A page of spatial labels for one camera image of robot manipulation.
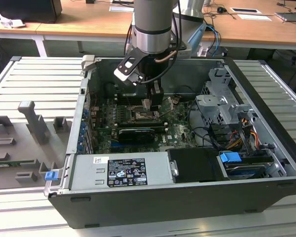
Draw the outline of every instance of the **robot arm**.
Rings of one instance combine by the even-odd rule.
[[[132,49],[114,74],[125,83],[145,84],[148,107],[156,110],[163,98],[161,77],[172,67],[179,52],[186,54],[188,51],[188,55],[191,54],[191,47],[183,42],[182,23],[187,26],[188,35],[192,31],[195,36],[195,29],[202,25],[200,9],[203,0],[135,0],[134,4]]]

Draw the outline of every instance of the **motherboard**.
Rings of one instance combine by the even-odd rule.
[[[162,152],[197,147],[186,120],[190,104],[169,96],[163,99],[158,111],[148,111],[131,98],[99,101],[91,108],[94,153]]]

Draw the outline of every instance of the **blue cable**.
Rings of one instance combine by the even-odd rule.
[[[216,39],[217,39],[216,48],[215,48],[215,51],[214,51],[214,53],[213,53],[213,55],[212,55],[212,57],[214,57],[214,55],[215,55],[215,53],[216,53],[216,51],[217,51],[217,49],[218,49],[219,38],[218,38],[217,31],[215,31],[212,27],[210,27],[210,26],[208,26],[208,25],[207,25],[207,27],[208,27],[209,29],[211,29],[211,30],[214,32],[214,34],[215,34],[215,36],[216,36]]]

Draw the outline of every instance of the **wooden desk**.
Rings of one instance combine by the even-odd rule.
[[[8,29],[4,28],[0,23],[0,33],[12,33],[12,34],[36,34],[37,28],[40,26],[38,22],[26,23],[26,27]]]
[[[280,0],[216,0],[216,4],[223,4],[229,13],[234,13],[230,7],[253,8],[261,12],[261,15],[274,15],[275,12],[289,12],[284,7],[277,6]],[[286,1],[286,6],[292,11],[296,2]],[[205,7],[203,12],[217,13],[217,6]],[[283,23],[278,16],[268,16],[272,21],[242,20],[239,16],[217,15],[214,19],[216,30],[222,36],[222,45],[257,48],[296,48],[296,24]],[[203,40],[213,40],[213,34],[206,32]]]
[[[224,4],[229,13],[230,7],[255,8],[262,14],[288,12],[277,6],[281,0],[215,0]],[[287,1],[287,7],[294,11],[296,2]],[[86,4],[84,0],[62,0],[63,12],[56,24],[26,23],[26,28],[5,29],[0,25],[0,38],[35,40],[40,56],[47,56],[44,40],[124,42],[132,14],[109,12],[110,3]],[[216,13],[217,6],[205,7],[203,12]],[[277,16],[269,16],[272,21],[242,20],[237,15],[217,15],[214,24],[222,36],[221,46],[296,49],[296,24],[283,23]],[[206,32],[202,39],[204,45],[214,40],[212,32]]]
[[[63,11],[57,23],[41,24],[37,34],[126,38],[132,13],[110,12],[109,2],[62,0],[61,4]]]

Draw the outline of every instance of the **power supply label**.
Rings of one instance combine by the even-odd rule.
[[[147,184],[144,158],[108,160],[108,186],[110,188]]]

